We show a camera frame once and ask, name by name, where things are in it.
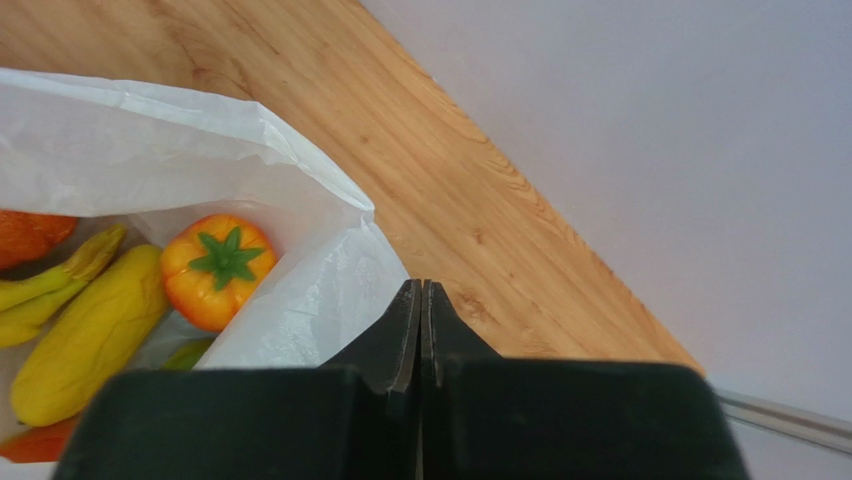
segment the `tomato stem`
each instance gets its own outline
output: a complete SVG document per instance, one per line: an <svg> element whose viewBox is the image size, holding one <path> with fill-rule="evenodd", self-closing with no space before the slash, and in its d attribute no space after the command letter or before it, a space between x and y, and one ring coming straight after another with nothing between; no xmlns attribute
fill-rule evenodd
<svg viewBox="0 0 852 480"><path fill-rule="evenodd" d="M207 250L207 255L189 262L189 268L213 274L213 289L217 292L228 286L234 278L248 282L257 280L257 276L248 267L248 262L257 258L265 248L240 248L242 229L234 227L225 241L216 240L207 232L199 232L198 240Z"/></svg>

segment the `wood grain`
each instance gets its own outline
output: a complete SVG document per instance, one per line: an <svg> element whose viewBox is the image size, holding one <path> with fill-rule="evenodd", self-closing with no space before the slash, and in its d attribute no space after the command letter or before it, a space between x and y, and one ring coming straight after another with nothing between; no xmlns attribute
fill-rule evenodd
<svg viewBox="0 0 852 480"><path fill-rule="evenodd" d="M700 369L355 1L0 0L0 65L257 100L373 199L412 276L504 355Z"/></svg>

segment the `white plastic bag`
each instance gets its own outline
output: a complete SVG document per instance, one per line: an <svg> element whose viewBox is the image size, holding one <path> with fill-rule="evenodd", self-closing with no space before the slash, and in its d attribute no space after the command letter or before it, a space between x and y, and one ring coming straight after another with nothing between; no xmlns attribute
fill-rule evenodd
<svg viewBox="0 0 852 480"><path fill-rule="evenodd" d="M257 223L286 253L200 368L318 365L407 278L337 165L260 104L209 93L0 69L0 208L112 217L81 221L75 237L118 216L161 246L211 213ZM173 313L134 364L199 334ZM0 439L22 428L8 388L31 344L0 350ZM46 471L0 462L4 480Z"/></svg>

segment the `banana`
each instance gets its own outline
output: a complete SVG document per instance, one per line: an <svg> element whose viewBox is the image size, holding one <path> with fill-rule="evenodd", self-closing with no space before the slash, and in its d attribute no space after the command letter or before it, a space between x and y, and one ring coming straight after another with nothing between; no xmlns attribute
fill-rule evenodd
<svg viewBox="0 0 852 480"><path fill-rule="evenodd" d="M64 287L0 312L0 348L20 345L37 337L41 327L88 282L72 280Z"/></svg>
<svg viewBox="0 0 852 480"><path fill-rule="evenodd" d="M114 225L87 240L63 264L26 280L0 282L0 347L35 338L42 325L106 267L127 229Z"/></svg>

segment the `white wall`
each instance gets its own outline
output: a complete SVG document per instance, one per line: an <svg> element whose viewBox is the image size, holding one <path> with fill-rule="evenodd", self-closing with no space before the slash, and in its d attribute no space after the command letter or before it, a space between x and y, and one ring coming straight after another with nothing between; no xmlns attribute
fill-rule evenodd
<svg viewBox="0 0 852 480"><path fill-rule="evenodd" d="M714 383L852 420L852 1L362 1Z"/></svg>
<svg viewBox="0 0 852 480"><path fill-rule="evenodd" d="M849 480L852 458L731 422L752 480Z"/></svg>

